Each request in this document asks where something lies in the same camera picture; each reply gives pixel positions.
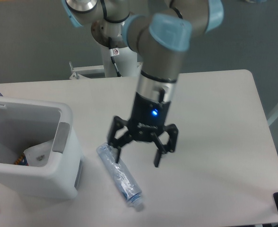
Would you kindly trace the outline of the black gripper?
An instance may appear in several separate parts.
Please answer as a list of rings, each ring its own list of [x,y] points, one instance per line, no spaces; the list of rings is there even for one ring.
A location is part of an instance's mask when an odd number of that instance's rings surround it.
[[[132,140],[155,143],[157,147],[155,167],[159,167],[163,154],[175,152],[179,130],[175,124],[165,126],[170,104],[170,102],[154,102],[136,93],[130,119],[126,121],[114,116],[107,135],[107,143],[117,149],[115,163],[119,163],[122,147]],[[115,137],[117,131],[124,127],[128,130],[117,139]],[[166,144],[159,139],[164,132],[169,136]]]

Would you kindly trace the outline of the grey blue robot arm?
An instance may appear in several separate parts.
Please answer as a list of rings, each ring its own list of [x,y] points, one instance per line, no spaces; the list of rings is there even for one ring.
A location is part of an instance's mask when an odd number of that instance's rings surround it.
[[[100,19],[121,25],[119,41],[142,57],[131,116],[113,118],[107,142],[118,151],[132,141],[153,142],[159,166],[161,156],[176,148],[178,128],[165,120],[190,40],[221,25],[222,2],[171,0],[167,10],[149,17],[132,15],[127,0],[64,0],[62,5],[74,26]]]

